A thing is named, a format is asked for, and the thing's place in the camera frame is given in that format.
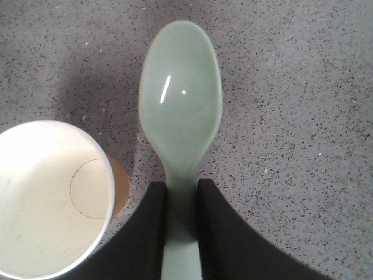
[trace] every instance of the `speckled floor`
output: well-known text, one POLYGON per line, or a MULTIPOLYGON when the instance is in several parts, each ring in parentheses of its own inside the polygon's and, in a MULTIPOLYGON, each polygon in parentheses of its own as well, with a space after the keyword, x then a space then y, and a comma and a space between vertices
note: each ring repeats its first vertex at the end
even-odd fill
POLYGON ((138 120, 147 48, 166 23, 193 20, 224 88, 201 177, 296 259, 335 279, 373 279, 372 15, 370 0, 2 0, 0 132, 66 121, 126 167, 131 198, 105 242, 148 183, 164 180, 138 120))

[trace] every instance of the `mint green spoon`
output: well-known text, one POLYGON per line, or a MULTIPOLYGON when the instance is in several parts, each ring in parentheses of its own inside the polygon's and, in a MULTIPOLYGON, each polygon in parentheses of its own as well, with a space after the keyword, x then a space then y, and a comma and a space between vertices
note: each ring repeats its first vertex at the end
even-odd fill
POLYGON ((163 280, 202 279, 195 195, 200 161, 221 118, 213 46, 196 24, 177 21, 154 39, 142 71, 140 122, 166 171, 167 236, 163 280))

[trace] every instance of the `paper cup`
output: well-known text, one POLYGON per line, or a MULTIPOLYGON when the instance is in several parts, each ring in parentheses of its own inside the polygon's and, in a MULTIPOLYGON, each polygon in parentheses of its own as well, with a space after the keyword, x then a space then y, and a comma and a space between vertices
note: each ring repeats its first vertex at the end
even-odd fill
POLYGON ((129 180, 97 142, 59 121, 0 134, 0 274, 49 279, 81 263, 122 209, 129 180))

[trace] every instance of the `spoon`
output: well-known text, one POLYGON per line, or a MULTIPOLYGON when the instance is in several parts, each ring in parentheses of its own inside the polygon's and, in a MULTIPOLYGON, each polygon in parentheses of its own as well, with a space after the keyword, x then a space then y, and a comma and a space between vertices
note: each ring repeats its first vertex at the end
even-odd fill
POLYGON ((219 66, 208 36, 192 22, 168 24, 149 48, 139 93, 140 122, 162 161, 168 188, 162 280, 202 279, 196 183, 221 108, 219 66))

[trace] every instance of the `spoon handle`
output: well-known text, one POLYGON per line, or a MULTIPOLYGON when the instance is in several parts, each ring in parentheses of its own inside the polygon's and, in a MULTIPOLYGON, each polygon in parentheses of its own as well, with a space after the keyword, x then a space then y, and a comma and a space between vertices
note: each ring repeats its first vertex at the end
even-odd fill
POLYGON ((167 175, 167 233, 162 280, 200 280, 202 270, 196 239, 196 178, 167 175))

